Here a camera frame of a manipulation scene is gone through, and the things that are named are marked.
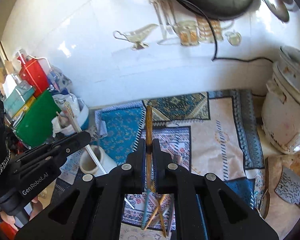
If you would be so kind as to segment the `white chopstick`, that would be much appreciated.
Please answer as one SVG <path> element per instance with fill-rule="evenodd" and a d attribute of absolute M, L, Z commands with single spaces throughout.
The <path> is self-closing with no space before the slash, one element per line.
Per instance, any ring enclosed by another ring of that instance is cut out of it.
<path fill-rule="evenodd" d="M 65 107 L 65 114 L 68 117 L 74 131 L 79 134 L 81 139 L 83 139 L 81 145 L 86 149 L 86 151 L 88 152 L 88 154 L 90 155 L 91 159 L 96 164 L 96 166 L 99 168 L 99 170 L 102 171 L 103 174 L 106 174 L 107 173 L 106 170 L 101 165 L 100 161 L 98 160 L 97 156 L 94 154 L 93 150 L 89 145 L 88 141 L 89 141 L 90 134 L 88 132 L 84 132 L 81 130 L 81 127 L 79 126 L 77 119 L 72 111 L 71 105 L 68 101 L 64 103 L 64 107 Z"/>

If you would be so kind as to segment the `teal chopstick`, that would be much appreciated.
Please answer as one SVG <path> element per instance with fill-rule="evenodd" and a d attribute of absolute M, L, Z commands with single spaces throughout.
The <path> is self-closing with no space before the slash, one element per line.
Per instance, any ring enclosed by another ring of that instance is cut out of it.
<path fill-rule="evenodd" d="M 142 217 L 142 223 L 141 223 L 141 229 L 144 230 L 146 227 L 146 222 L 147 222 L 147 210 L 148 210 L 148 202 L 149 202 L 149 197 L 150 197 L 151 190 L 147 189 L 146 191 L 146 198 L 145 198 L 145 205 L 143 209 L 143 217 Z"/>

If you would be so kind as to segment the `brown wooden chopstick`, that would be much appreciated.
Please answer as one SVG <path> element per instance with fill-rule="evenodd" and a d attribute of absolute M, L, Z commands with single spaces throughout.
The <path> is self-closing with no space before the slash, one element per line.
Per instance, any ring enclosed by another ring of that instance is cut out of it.
<path fill-rule="evenodd" d="M 152 131 L 153 131 L 153 117 L 152 106 L 146 106 L 146 120 L 145 120 L 145 141 L 146 141 L 146 182 L 147 189 L 154 192 L 154 182 L 151 179 L 152 174 Z"/>

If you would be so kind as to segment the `grey metal chopstick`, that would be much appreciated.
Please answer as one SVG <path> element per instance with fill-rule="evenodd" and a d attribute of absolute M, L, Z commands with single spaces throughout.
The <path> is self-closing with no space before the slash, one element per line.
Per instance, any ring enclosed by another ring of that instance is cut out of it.
<path fill-rule="evenodd" d="M 171 234 L 171 227 L 172 227 L 172 223 L 173 223 L 173 216 L 174 216 L 174 204 L 171 203 L 170 204 L 170 215 L 169 215 L 168 227 L 167 227 L 167 237 L 170 237 L 170 234 Z"/>

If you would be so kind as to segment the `tan wooden chopstick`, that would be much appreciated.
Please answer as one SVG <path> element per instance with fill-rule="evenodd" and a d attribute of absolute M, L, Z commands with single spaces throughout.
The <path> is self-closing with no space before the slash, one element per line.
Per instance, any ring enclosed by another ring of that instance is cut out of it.
<path fill-rule="evenodd" d="M 157 207 L 154 209 L 146 225 L 142 228 L 142 230 L 145 231 L 150 225 L 154 226 L 154 221 L 157 221 L 161 225 L 161 231 L 164 238 L 167 237 L 167 233 L 165 229 L 164 215 L 161 209 L 161 204 L 164 202 L 166 197 L 167 194 L 163 194 L 162 197 L 157 201 Z"/>

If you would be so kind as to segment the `green cutting board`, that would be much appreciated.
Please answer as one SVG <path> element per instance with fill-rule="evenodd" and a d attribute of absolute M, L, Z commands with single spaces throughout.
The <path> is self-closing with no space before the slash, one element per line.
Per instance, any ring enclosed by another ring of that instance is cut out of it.
<path fill-rule="evenodd" d="M 36 98 L 19 122 L 15 135 L 30 148 L 42 145 L 52 136 L 51 121 L 60 112 L 61 109 L 56 105 L 51 93 L 46 90 Z"/>

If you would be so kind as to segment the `white blue round tub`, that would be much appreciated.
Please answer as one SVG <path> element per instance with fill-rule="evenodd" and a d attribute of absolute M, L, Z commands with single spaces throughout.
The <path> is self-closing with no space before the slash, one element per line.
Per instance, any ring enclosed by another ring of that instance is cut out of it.
<path fill-rule="evenodd" d="M 51 121 L 52 136 L 58 133 L 70 136 L 80 128 L 82 131 L 88 128 L 89 110 L 81 98 L 74 94 L 57 94 L 53 96 L 54 102 L 61 112 Z"/>

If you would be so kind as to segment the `white ceramic utensil cup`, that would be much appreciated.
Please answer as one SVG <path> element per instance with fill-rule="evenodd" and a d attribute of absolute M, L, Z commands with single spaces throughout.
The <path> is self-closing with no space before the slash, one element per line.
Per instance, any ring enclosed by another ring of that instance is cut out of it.
<path fill-rule="evenodd" d="M 115 161 L 106 154 L 102 147 L 98 147 L 96 145 L 91 145 L 90 147 L 107 173 L 117 167 Z M 96 177 L 104 175 L 102 170 L 95 164 L 86 150 L 84 150 L 81 154 L 79 167 L 84 174 L 93 174 Z"/>

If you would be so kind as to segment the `white blue plastic bag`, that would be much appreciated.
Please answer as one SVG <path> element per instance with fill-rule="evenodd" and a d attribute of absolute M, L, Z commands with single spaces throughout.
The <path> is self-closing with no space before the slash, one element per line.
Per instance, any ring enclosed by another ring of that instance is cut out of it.
<path fill-rule="evenodd" d="M 51 95 L 67 95 L 71 93 L 72 81 L 60 69 L 52 66 L 47 78 L 49 82 L 48 91 Z"/>

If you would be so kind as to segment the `patterned patchwork table cloth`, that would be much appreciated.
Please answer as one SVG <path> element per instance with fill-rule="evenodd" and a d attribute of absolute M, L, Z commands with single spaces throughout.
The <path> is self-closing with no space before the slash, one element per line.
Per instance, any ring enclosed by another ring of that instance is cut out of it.
<path fill-rule="evenodd" d="M 264 193 L 264 158 L 252 92 L 219 90 L 146 99 L 96 110 L 90 121 L 80 102 L 81 128 L 99 147 L 105 170 L 121 165 L 145 137 L 145 111 L 153 110 L 153 137 L 181 165 L 200 176 L 212 172 L 252 209 Z"/>

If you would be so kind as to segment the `teal tissue box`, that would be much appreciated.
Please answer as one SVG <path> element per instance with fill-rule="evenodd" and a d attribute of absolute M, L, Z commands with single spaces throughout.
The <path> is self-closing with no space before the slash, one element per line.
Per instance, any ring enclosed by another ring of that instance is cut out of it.
<path fill-rule="evenodd" d="M 17 84 L 8 98 L 4 101 L 5 112 L 12 118 L 34 94 L 34 88 L 22 81 Z"/>

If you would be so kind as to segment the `red tin box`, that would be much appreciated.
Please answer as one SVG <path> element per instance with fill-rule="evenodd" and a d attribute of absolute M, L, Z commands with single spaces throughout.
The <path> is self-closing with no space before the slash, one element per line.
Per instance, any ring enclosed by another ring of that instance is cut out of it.
<path fill-rule="evenodd" d="M 16 58 L 21 62 L 19 76 L 22 80 L 27 81 L 34 88 L 33 96 L 37 98 L 45 92 L 49 86 L 47 75 L 39 61 L 30 57 L 25 50 L 19 50 L 16 53 Z"/>

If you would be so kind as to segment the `gold metal spoon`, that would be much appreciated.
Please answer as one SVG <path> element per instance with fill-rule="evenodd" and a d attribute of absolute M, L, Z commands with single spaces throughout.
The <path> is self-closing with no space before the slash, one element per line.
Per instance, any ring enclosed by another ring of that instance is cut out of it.
<path fill-rule="evenodd" d="M 270 204 L 270 194 L 268 189 L 266 189 L 258 205 L 258 213 L 263 219 L 265 219 L 268 215 L 269 204 Z"/>

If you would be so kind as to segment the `wooden chopping board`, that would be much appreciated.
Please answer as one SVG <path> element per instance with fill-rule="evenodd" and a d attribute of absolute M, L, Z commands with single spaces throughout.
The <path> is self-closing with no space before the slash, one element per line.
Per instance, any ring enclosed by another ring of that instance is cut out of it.
<path fill-rule="evenodd" d="M 266 159 L 266 191 L 258 210 L 279 239 L 300 220 L 300 153 Z"/>

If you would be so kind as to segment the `white rice cooker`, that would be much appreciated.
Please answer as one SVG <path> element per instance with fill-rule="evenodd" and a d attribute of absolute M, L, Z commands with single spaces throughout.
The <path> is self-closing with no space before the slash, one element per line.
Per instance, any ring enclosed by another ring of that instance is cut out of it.
<path fill-rule="evenodd" d="M 279 56 L 266 83 L 262 129 L 277 150 L 294 154 L 300 151 L 300 50 L 281 46 Z"/>

